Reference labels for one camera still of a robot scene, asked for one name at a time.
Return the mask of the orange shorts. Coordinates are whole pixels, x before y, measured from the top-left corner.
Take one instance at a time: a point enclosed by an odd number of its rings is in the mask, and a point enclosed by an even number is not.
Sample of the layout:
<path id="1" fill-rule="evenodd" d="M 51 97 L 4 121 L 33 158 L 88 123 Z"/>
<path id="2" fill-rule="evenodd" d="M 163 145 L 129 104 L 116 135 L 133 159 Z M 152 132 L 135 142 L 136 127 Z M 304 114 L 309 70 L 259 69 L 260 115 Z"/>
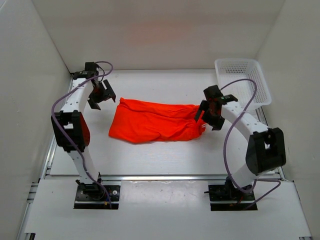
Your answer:
<path id="1" fill-rule="evenodd" d="M 132 144 L 187 142 L 206 130 L 203 120 L 195 121 L 194 104 L 164 104 L 120 98 L 108 136 Z"/>

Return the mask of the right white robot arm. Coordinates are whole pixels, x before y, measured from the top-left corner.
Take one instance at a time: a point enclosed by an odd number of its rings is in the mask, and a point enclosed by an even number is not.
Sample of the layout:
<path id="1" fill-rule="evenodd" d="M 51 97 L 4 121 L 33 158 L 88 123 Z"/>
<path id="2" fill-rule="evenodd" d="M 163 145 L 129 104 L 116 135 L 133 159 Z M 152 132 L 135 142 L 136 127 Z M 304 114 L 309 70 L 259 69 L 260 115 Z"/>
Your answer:
<path id="1" fill-rule="evenodd" d="M 238 199 L 242 193 L 250 193 L 261 175 L 287 162 L 283 131 L 258 121 L 233 95 L 203 100 L 194 119 L 203 120 L 214 131 L 221 130 L 225 121 L 231 123 L 223 143 L 223 161 L 228 175 L 224 193 L 230 200 Z M 233 129 L 237 129 L 247 141 L 245 163 L 234 173 L 227 160 L 227 144 Z"/>

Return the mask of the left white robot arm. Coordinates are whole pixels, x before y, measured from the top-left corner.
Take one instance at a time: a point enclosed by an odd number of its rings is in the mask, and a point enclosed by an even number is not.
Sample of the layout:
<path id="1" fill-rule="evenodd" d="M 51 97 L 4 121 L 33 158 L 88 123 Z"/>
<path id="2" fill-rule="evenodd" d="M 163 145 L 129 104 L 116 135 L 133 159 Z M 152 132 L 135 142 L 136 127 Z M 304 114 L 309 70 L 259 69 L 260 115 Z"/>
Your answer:
<path id="1" fill-rule="evenodd" d="M 95 201 L 110 204 L 109 191 L 103 186 L 101 174 L 95 169 L 89 152 L 91 136 L 83 114 L 86 105 L 99 110 L 99 103 L 116 99 L 105 78 L 112 71 L 99 74 L 97 69 L 95 65 L 92 70 L 74 73 L 71 90 L 51 107 L 51 122 L 57 145 L 71 157 L 78 172 L 76 182 L 80 190 Z"/>

